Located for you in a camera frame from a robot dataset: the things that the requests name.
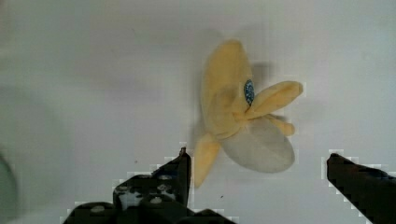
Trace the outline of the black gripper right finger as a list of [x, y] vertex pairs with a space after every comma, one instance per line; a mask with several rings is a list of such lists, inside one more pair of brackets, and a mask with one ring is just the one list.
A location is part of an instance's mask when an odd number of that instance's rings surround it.
[[396, 182], [386, 172], [333, 153], [327, 179], [373, 224], [396, 223]]

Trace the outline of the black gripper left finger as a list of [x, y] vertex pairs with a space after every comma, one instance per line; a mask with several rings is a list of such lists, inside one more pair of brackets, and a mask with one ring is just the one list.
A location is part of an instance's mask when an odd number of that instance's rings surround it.
[[117, 185], [113, 201], [83, 203], [63, 224], [236, 224], [219, 213], [188, 207], [191, 157], [185, 148], [149, 175]]

